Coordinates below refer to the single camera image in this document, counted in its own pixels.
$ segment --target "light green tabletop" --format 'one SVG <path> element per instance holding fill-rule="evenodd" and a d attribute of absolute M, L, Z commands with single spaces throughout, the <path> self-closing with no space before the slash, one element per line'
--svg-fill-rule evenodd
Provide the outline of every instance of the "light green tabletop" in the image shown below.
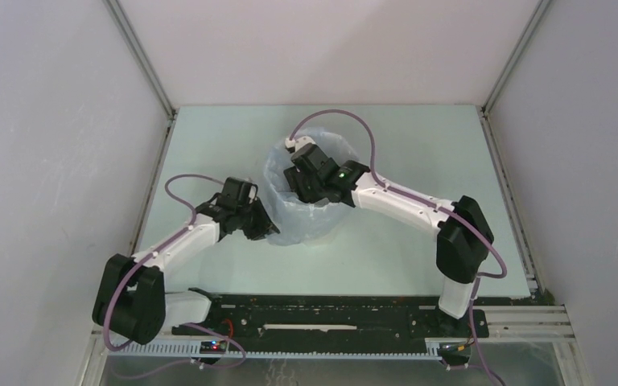
<path fill-rule="evenodd" d="M 470 105 L 182 107 L 140 249 L 187 218 L 187 209 L 163 190 L 172 175 L 199 173 L 261 182 L 269 148 L 305 116 L 336 107 L 358 114 L 373 129 L 381 175 L 428 195 L 452 200 L 469 195 L 480 203 L 509 271 L 503 280 L 484 279 L 480 295 L 529 296 L 480 120 Z M 351 118 L 325 115 L 307 127 L 344 136 L 368 163 L 368 136 Z M 195 205 L 218 189 L 202 180 L 173 184 L 176 194 Z M 480 269 L 499 272 L 491 255 Z M 439 295 L 442 274 L 435 266 L 431 236 L 375 212 L 354 209 L 326 245 L 277 247 L 247 241 L 241 232 L 227 236 L 194 256 L 167 283 L 168 290 L 193 286 L 240 294 Z"/>

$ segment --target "plastic bag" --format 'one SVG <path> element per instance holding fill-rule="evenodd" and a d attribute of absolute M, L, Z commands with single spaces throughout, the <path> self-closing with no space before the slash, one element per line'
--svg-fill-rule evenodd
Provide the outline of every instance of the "plastic bag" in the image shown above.
<path fill-rule="evenodd" d="M 359 160 L 356 151 L 340 135 L 323 128 L 306 128 L 295 137 L 303 135 L 311 137 L 338 165 L 350 159 Z M 264 180 L 260 188 L 265 199 L 262 202 L 281 231 L 266 240 L 273 245 L 321 244 L 319 239 L 330 238 L 332 231 L 352 208 L 343 203 L 330 203 L 327 199 L 318 203 L 303 203 L 290 191 L 283 171 L 292 166 L 292 161 L 284 139 L 274 145 L 264 162 Z"/>

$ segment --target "trash bag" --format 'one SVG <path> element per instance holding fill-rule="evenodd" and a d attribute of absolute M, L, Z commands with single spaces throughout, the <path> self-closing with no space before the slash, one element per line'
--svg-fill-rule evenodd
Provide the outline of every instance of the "trash bag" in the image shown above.
<path fill-rule="evenodd" d="M 323 128 L 301 129 L 295 137 L 307 135 L 316 142 L 328 157 L 338 165 L 353 159 L 359 160 L 356 151 L 340 135 Z M 340 221 L 352 210 L 343 203 L 330 203 L 327 199 L 318 203 L 303 203 L 290 191 L 283 171 L 292 166 L 291 154 L 285 148 L 285 138 L 274 145 L 264 162 L 264 179 L 260 190 L 262 201 L 281 231 L 267 236 L 273 245 L 322 244 L 321 240 L 331 239 L 331 234 Z"/>

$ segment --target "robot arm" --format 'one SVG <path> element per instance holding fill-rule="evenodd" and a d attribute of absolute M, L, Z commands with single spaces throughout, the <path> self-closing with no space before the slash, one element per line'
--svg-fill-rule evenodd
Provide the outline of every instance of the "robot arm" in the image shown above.
<path fill-rule="evenodd" d="M 463 217 L 493 242 L 493 234 L 474 199 L 466 196 L 458 202 L 437 199 L 379 178 L 385 181 L 383 187 L 368 166 L 355 161 L 338 166 L 309 137 L 286 142 L 286 147 L 293 153 L 290 159 L 295 166 L 286 169 L 284 174 L 301 201 L 316 203 L 328 199 L 370 209 L 435 237 L 437 268 L 444 276 L 439 309 L 454 318 L 465 315 L 477 272 L 488 250 L 462 224 L 439 209 L 444 207 Z M 434 206 L 411 196 L 424 198 Z"/>
<path fill-rule="evenodd" d="M 95 323 L 103 325 L 111 297 L 127 272 L 141 261 L 142 266 L 122 288 L 110 330 L 146 344 L 172 326 L 202 322 L 209 312 L 210 299 L 196 291 L 165 294 L 165 280 L 197 253 L 236 230 L 242 230 L 249 240 L 278 232 L 257 198 L 257 186 L 240 179 L 226 179 L 221 193 L 199 205 L 196 212 L 195 221 L 188 221 L 156 245 L 132 257 L 117 254 L 108 260 L 93 307 Z"/>

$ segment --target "wall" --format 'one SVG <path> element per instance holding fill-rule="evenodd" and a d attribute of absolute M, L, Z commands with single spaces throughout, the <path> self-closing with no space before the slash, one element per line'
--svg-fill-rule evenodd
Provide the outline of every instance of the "wall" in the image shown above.
<path fill-rule="evenodd" d="M 76 378 L 166 116 L 98 0 L 0 0 L 0 385 Z"/>
<path fill-rule="evenodd" d="M 481 105 L 537 3 L 122 1 L 177 105 Z"/>
<path fill-rule="evenodd" d="M 555 2 L 491 121 L 589 371 L 618 384 L 618 2 Z"/>

